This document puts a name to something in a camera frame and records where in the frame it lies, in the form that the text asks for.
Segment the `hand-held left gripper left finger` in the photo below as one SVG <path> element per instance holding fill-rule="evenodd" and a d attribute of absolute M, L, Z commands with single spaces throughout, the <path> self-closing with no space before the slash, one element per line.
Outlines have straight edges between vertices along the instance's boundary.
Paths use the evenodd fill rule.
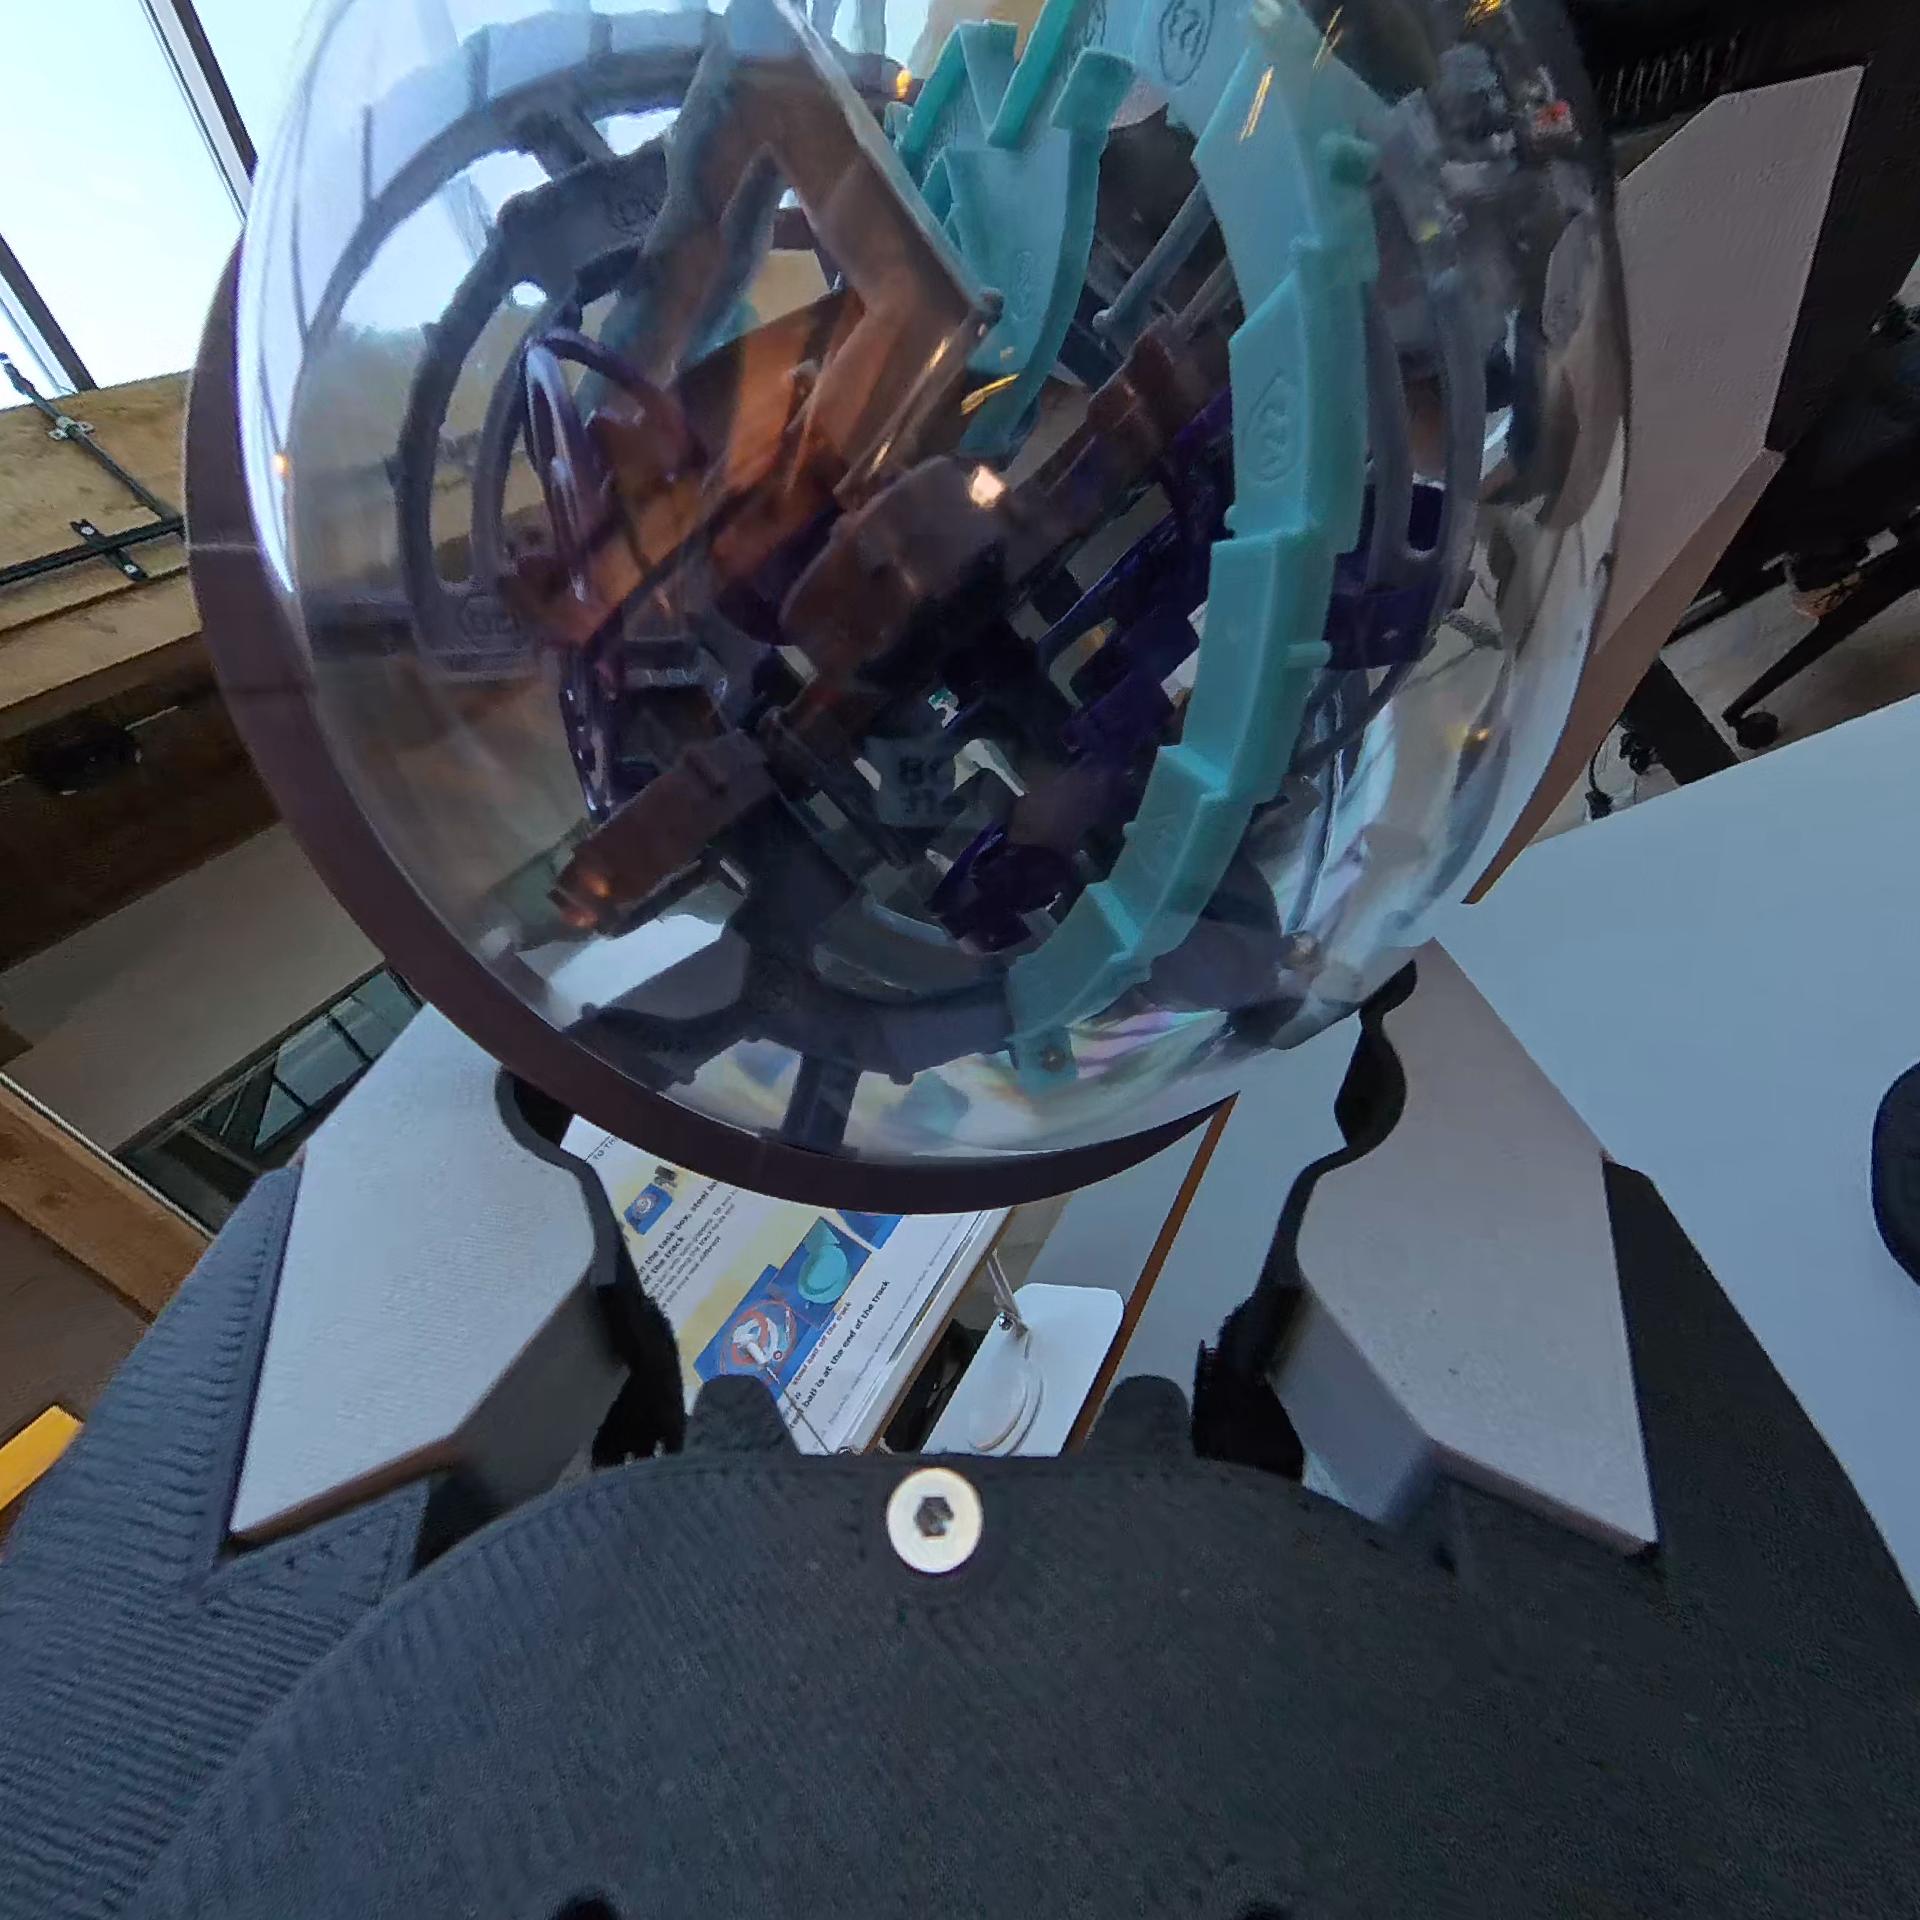
<path fill-rule="evenodd" d="M 421 1010 L 304 1143 L 229 1511 L 244 1545 L 417 1482 L 498 1515 L 622 1413 L 681 1446 L 681 1351 L 600 1176 Z"/>

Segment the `black mesh wrist rest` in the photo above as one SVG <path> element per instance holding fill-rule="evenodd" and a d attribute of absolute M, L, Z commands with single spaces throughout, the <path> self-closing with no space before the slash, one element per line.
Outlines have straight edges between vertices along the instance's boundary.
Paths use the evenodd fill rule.
<path fill-rule="evenodd" d="M 1910 1283 L 1920 1279 L 1918 1097 L 1920 1064 L 1910 1064 L 1881 1092 L 1869 1131 L 1869 1204 L 1889 1257 Z"/>

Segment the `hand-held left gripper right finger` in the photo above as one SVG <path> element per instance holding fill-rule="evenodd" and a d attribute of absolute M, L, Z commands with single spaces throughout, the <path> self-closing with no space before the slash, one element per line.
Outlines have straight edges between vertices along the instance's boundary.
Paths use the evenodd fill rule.
<path fill-rule="evenodd" d="M 1333 1122 L 1199 1349 L 1199 1454 L 1369 1524 L 1452 1488 L 1652 1549 L 1602 1148 L 1438 943 L 1360 1014 Z"/>

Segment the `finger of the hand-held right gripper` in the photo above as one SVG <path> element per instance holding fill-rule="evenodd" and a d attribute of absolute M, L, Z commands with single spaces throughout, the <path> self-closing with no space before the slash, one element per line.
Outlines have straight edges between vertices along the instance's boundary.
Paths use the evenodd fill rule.
<path fill-rule="evenodd" d="M 1465 902 L 1547 823 L 1786 465 L 1766 445 L 1863 63 L 1698 110 L 1620 186 L 1630 428 L 1616 567 L 1568 724 Z"/>

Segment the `printed instruction sheet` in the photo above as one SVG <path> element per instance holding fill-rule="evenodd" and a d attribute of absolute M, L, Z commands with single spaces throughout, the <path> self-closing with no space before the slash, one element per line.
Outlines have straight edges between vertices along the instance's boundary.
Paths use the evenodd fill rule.
<path fill-rule="evenodd" d="M 723 1185 L 575 1117 L 685 1402 L 759 1380 L 800 1453 L 871 1453 L 1009 1210 L 848 1210 Z"/>

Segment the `clear maze ball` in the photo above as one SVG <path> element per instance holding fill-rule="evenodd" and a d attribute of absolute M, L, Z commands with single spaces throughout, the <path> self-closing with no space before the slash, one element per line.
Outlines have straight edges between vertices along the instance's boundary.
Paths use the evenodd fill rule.
<path fill-rule="evenodd" d="M 398 975 L 781 1198 L 1139 1163 L 1491 873 L 1624 469 L 1578 2 L 315 2 L 206 643 Z"/>

